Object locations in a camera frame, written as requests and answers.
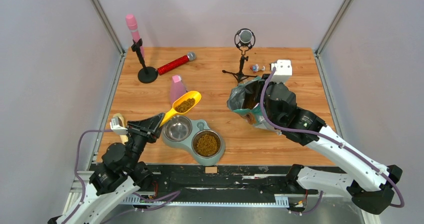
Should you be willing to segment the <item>yellow plastic scoop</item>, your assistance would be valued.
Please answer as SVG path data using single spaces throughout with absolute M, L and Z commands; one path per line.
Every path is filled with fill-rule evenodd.
M 194 106 L 196 106 L 202 98 L 202 95 L 198 91 L 189 91 L 177 99 L 173 104 L 172 108 L 165 113 L 164 118 L 160 124 L 163 126 L 175 115 L 183 115 L 189 112 Z

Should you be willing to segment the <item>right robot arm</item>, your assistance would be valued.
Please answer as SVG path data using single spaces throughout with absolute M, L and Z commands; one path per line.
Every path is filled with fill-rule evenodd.
M 322 118 L 298 107 L 295 94 L 283 83 L 260 79 L 258 93 L 258 106 L 269 126 L 289 140 L 321 153 L 343 171 L 332 173 L 292 165 L 285 180 L 290 192 L 313 189 L 339 195 L 374 215 L 388 207 L 405 206 L 397 186 L 403 174 L 400 167 L 381 164 L 354 148 Z

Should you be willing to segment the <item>green pet food bag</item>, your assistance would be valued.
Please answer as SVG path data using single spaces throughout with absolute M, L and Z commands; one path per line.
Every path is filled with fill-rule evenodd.
M 245 119 L 250 125 L 255 128 L 268 130 L 281 135 L 281 131 L 271 126 L 264 118 L 262 112 L 253 112 L 255 106 L 253 95 L 253 81 L 264 80 L 257 76 L 252 80 L 239 83 L 231 90 L 229 99 L 226 102 L 228 109 Z

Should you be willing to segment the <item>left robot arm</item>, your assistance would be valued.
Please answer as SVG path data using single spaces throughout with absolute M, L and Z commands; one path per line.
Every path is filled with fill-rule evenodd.
M 113 143 L 82 184 L 80 200 L 65 214 L 51 218 L 50 224 L 99 224 L 121 201 L 132 193 L 149 190 L 153 174 L 140 156 L 147 143 L 160 137 L 165 113 L 147 119 L 128 121 L 124 126 L 118 117 L 110 121 L 110 131 L 124 135 L 128 141 Z

